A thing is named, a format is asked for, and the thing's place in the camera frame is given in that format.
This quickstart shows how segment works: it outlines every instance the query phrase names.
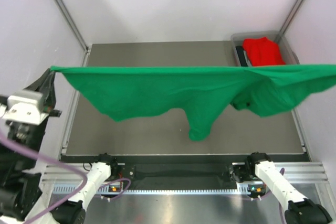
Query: gray mat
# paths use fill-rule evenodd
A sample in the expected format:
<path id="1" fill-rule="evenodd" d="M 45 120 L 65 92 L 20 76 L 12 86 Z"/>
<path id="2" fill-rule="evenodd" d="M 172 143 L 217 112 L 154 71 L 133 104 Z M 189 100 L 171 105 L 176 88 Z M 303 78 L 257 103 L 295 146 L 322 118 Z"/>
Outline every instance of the gray mat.
<path id="1" fill-rule="evenodd" d="M 88 66 L 234 66 L 229 41 L 93 45 Z M 85 98 L 78 107 L 67 155 L 303 153 L 290 112 L 260 118 L 228 106 L 202 142 L 188 138 L 183 110 L 120 123 Z"/>

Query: green fabric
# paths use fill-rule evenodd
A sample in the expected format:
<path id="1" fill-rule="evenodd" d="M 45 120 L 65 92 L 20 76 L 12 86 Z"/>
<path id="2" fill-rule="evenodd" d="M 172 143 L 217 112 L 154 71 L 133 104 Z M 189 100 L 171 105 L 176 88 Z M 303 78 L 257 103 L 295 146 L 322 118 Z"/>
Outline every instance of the green fabric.
<path id="1" fill-rule="evenodd" d="M 336 84 L 336 65 L 51 69 L 115 121 L 183 109 L 194 141 L 209 135 L 229 104 L 269 116 Z"/>

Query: gray plastic container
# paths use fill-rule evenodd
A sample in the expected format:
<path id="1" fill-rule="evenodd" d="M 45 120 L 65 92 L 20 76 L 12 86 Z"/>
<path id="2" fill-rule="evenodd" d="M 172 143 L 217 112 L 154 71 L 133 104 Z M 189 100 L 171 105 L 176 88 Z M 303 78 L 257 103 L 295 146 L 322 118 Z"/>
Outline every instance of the gray plastic container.
<path id="1" fill-rule="evenodd" d="M 233 51 L 235 53 L 235 61 L 236 61 L 237 66 L 240 66 L 240 62 L 239 62 L 236 46 L 242 46 L 243 41 L 245 39 L 260 39 L 263 37 L 266 37 L 269 40 L 274 41 L 279 45 L 282 59 L 286 64 L 288 65 L 300 64 L 295 53 L 290 48 L 285 36 L 280 36 L 278 31 L 261 31 L 261 32 L 255 32 L 255 33 L 233 34 L 231 36 L 231 42 L 233 46 Z"/>

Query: black cable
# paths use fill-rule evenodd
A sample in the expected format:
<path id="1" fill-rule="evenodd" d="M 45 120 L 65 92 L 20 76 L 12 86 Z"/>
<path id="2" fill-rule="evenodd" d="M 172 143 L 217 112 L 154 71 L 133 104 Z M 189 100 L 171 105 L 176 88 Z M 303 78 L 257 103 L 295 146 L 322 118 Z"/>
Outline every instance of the black cable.
<path id="1" fill-rule="evenodd" d="M 90 170 L 87 170 L 86 168 L 85 168 L 85 163 L 83 163 L 83 169 L 84 170 L 86 170 L 87 172 L 89 172 Z"/>

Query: plastic bin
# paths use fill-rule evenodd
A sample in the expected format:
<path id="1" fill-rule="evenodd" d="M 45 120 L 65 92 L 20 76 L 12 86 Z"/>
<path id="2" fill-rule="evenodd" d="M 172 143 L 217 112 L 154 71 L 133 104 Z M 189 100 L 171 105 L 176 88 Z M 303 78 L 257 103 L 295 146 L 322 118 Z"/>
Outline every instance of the plastic bin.
<path id="1" fill-rule="evenodd" d="M 280 36 L 278 31 L 261 31 L 261 32 L 256 32 L 256 33 L 233 34 L 231 36 L 231 42 L 232 42 L 232 46 L 233 46 L 233 50 L 235 54 L 235 61 L 236 61 L 237 66 L 240 66 L 240 62 L 239 62 L 236 46 L 242 46 L 243 41 L 245 39 L 260 39 L 263 37 L 266 37 L 269 40 L 272 40 L 279 45 L 282 59 L 286 64 L 292 65 L 292 64 L 300 63 L 295 53 L 290 48 L 285 36 Z"/>

